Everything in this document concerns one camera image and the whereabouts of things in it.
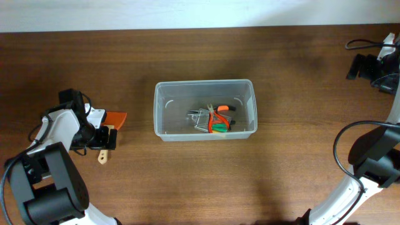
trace pliers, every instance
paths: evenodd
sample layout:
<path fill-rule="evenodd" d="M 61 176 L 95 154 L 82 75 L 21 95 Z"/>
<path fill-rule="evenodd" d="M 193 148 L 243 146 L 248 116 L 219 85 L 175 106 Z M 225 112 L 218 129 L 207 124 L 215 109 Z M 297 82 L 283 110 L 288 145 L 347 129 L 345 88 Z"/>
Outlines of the pliers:
<path fill-rule="evenodd" d="M 220 114 L 218 114 L 217 111 L 214 110 L 212 104 L 208 104 L 207 108 L 208 108 L 208 111 L 210 112 L 210 119 L 208 121 L 208 132 L 209 133 L 213 132 L 213 119 L 214 119 L 214 116 L 216 116 L 218 119 L 220 119 L 226 125 L 228 130 L 231 129 L 228 120 L 226 120 L 225 117 L 223 117 Z"/>

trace brown wooden surface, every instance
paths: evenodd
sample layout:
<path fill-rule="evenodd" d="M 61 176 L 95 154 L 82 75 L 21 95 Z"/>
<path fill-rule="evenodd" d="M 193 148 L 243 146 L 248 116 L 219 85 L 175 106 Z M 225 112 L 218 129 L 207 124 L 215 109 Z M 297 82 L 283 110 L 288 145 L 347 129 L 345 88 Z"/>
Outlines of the brown wooden surface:
<path fill-rule="evenodd" d="M 105 165 L 98 152 L 70 153 L 91 202 L 124 224 L 251 224 L 302 216 L 344 174 L 332 143 L 348 123 L 384 121 L 393 96 L 347 81 L 350 39 L 383 40 L 400 25 L 253 27 L 0 34 L 0 163 L 28 146 L 39 114 L 75 88 L 95 108 L 125 111 L 119 147 Z M 247 140 L 162 142 L 154 134 L 160 81 L 250 79 L 258 130 Z M 340 158 L 372 127 L 356 127 Z M 400 187 L 372 197 L 351 217 L 398 224 Z M 18 210 L 6 186 L 16 224 Z"/>

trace white background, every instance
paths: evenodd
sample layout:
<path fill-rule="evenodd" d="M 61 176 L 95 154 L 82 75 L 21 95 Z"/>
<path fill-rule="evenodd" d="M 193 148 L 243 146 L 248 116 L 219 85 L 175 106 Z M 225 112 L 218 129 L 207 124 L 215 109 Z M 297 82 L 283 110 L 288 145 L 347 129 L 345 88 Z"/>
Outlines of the white background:
<path fill-rule="evenodd" d="M 0 32 L 400 23 L 400 0 L 0 0 Z"/>

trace plastic container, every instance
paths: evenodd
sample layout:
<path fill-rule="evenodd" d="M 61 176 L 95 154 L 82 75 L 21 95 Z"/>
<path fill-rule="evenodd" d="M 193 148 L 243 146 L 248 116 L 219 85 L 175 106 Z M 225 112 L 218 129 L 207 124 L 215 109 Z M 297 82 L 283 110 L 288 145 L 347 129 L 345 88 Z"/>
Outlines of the plastic container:
<path fill-rule="evenodd" d="M 229 132 L 194 129 L 189 110 L 227 104 L 234 106 L 235 125 Z M 257 106 L 248 79 L 159 82 L 154 95 L 154 131 L 163 141 L 246 139 L 257 131 Z"/>

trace green object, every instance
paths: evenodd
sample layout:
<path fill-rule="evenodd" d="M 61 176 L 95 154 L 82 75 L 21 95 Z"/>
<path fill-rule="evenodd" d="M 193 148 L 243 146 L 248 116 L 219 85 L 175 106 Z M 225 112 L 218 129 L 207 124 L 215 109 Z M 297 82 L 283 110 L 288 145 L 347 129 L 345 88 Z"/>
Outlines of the green object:
<path fill-rule="evenodd" d="M 214 124 L 214 125 L 212 125 L 212 130 L 213 131 L 224 132 L 224 133 L 226 133 L 228 131 L 228 129 L 227 129 L 225 124 Z"/>

